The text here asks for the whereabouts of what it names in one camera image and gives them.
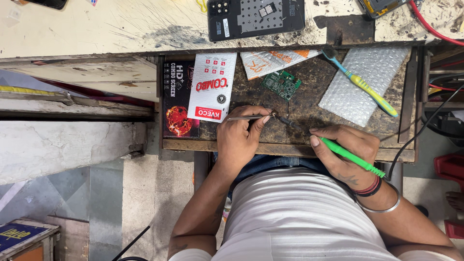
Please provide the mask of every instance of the blue jeans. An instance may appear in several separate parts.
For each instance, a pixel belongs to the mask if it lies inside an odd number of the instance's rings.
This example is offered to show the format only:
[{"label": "blue jeans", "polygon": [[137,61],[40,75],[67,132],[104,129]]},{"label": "blue jeans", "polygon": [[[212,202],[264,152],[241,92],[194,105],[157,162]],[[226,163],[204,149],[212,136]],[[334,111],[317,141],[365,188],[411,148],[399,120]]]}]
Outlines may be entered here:
[{"label": "blue jeans", "polygon": [[[218,158],[218,153],[214,152],[214,160]],[[324,164],[318,158],[301,158],[301,157],[284,157],[272,156],[265,154],[256,154],[249,163],[242,168],[237,175],[233,184],[238,184],[246,178],[261,173],[266,170],[278,167],[304,167],[315,173],[332,176]],[[229,191],[228,197],[232,199],[232,191]]]}]

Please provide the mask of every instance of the black box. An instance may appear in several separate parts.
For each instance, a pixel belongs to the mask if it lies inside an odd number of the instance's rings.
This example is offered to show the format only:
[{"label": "black box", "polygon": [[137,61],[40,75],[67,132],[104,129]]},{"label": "black box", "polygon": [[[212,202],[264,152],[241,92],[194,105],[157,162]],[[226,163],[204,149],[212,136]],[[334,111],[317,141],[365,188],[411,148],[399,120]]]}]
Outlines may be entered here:
[{"label": "black box", "polygon": [[187,118],[195,61],[163,64],[163,137],[199,137],[200,120]]}]

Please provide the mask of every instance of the green circuit board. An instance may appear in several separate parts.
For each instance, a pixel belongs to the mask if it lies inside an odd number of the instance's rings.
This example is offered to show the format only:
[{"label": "green circuit board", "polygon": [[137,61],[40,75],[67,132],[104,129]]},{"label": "green circuit board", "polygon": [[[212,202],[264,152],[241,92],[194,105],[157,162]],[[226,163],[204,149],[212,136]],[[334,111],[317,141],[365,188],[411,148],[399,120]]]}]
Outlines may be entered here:
[{"label": "green circuit board", "polygon": [[295,76],[284,70],[266,75],[264,80],[261,82],[261,86],[273,91],[286,101],[290,101],[290,98],[298,89],[300,84],[301,80],[295,78]]}]

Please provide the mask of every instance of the red plastic chair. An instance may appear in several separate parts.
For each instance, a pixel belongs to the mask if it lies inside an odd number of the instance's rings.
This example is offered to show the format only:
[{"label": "red plastic chair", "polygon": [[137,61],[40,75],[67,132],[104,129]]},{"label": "red plastic chair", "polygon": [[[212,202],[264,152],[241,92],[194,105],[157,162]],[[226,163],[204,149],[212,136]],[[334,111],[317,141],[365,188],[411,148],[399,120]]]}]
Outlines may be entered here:
[{"label": "red plastic chair", "polygon": [[[464,192],[464,155],[448,154],[433,160],[437,176],[456,181]],[[449,238],[464,239],[464,224],[445,220],[445,231]]]}]

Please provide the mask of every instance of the metal tweezers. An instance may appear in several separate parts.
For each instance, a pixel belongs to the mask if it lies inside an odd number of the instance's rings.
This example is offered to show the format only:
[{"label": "metal tweezers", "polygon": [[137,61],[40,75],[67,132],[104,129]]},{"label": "metal tweezers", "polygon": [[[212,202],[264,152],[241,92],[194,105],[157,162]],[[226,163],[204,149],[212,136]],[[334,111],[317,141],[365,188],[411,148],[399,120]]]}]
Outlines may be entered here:
[{"label": "metal tweezers", "polygon": [[228,118],[228,121],[235,121],[235,120],[255,120],[255,119],[260,119],[262,118],[263,115],[261,114],[256,114],[256,115],[247,115],[247,116],[241,116],[241,117],[234,117],[234,118]]}]

